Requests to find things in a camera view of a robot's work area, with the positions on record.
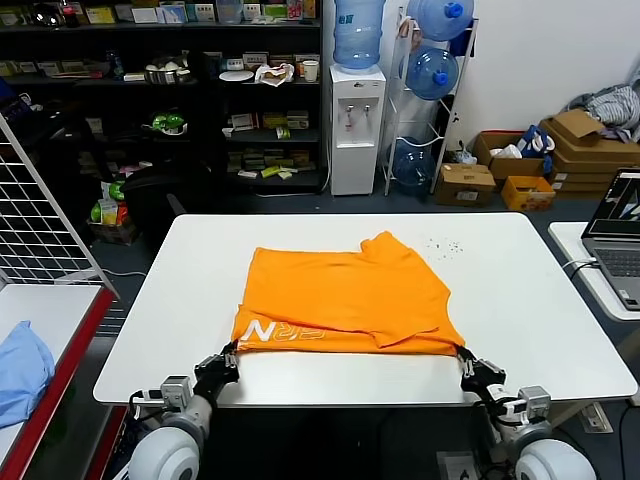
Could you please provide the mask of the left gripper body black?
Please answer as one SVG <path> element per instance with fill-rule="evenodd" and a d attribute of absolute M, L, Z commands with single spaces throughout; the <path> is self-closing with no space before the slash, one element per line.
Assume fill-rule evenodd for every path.
<path fill-rule="evenodd" d="M 238 368 L 225 366 L 222 353 L 209 356 L 200 362 L 195 366 L 194 374 L 196 384 L 193 392 L 206 400 L 217 400 L 226 385 L 237 383 L 240 378 Z"/>

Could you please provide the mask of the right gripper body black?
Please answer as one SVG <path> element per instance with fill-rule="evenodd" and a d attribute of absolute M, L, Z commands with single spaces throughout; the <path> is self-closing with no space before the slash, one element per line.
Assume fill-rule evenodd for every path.
<path fill-rule="evenodd" d="M 468 371 L 462 378 L 460 387 L 463 392 L 474 393 L 481 400 L 494 400 L 492 386 L 502 387 L 505 382 L 505 370 L 484 359 L 477 359 L 474 371 Z"/>

